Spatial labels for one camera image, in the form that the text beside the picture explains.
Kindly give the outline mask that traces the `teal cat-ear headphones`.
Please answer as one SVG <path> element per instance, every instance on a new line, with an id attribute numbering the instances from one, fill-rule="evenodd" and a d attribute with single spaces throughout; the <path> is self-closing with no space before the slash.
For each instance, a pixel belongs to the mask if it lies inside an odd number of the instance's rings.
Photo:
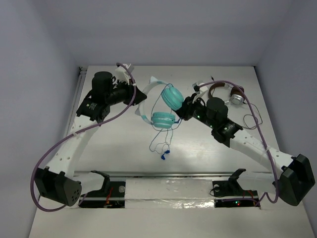
<path id="1" fill-rule="evenodd" d="M 143 89 L 142 93 L 147 96 L 154 87 L 159 85 L 164 85 L 164 89 L 162 90 L 160 96 L 165 104 L 172 111 L 180 109 L 182 103 L 184 102 L 184 97 L 182 96 L 181 92 L 170 83 L 158 80 L 152 76 L 149 80 L 149 84 Z M 136 109 L 135 114 L 140 116 L 145 123 L 160 129 L 171 129 L 172 126 L 176 123 L 176 116 L 172 113 L 165 112 L 154 112 L 152 113 L 152 117 L 149 120 L 145 115 L 144 105 L 145 100 L 142 100 L 138 104 L 138 108 Z"/>

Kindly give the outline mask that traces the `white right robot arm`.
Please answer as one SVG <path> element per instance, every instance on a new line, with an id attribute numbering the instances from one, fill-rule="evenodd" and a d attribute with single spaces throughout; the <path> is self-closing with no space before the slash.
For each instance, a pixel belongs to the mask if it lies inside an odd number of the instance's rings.
<path id="1" fill-rule="evenodd" d="M 266 174 L 236 170 L 229 178 L 228 187 L 233 194 L 239 195 L 245 190 L 277 193 L 285 203 L 297 206 L 315 185 L 306 156 L 286 154 L 250 135 L 228 118 L 228 107 L 222 99 L 213 97 L 203 103 L 191 96 L 177 103 L 173 110 L 183 120 L 195 118 L 210 127 L 217 142 L 248 156 L 270 171 Z"/>

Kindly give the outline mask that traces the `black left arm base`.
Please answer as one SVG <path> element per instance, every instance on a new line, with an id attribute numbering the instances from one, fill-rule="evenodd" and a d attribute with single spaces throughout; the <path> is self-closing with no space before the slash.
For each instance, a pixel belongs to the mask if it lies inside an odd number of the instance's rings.
<path id="1" fill-rule="evenodd" d="M 107 191 L 91 191 L 79 200 L 80 208 L 125 208 L 125 181 L 111 181 Z"/>

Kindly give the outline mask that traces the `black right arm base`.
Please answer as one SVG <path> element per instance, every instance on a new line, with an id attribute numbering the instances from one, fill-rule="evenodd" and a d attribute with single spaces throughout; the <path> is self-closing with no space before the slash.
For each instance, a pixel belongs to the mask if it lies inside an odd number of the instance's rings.
<path id="1" fill-rule="evenodd" d="M 216 207 L 258 207 L 259 197 L 256 190 L 244 190 L 238 183 L 246 169 L 236 170 L 227 180 L 212 182 L 209 195 L 216 199 Z"/>

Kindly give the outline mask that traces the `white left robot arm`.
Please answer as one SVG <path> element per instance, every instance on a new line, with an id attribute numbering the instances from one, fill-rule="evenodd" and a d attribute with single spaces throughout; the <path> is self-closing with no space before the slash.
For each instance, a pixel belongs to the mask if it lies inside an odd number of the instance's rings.
<path id="1" fill-rule="evenodd" d="M 146 99 L 131 70 L 118 64 L 117 76 L 101 71 L 94 75 L 92 89 L 79 106 L 70 133 L 53 145 L 36 163 L 30 181 L 34 204 L 44 212 L 79 206 L 89 192 L 111 192 L 110 176 L 92 170 L 75 176 L 76 165 L 89 140 L 104 124 Z"/>

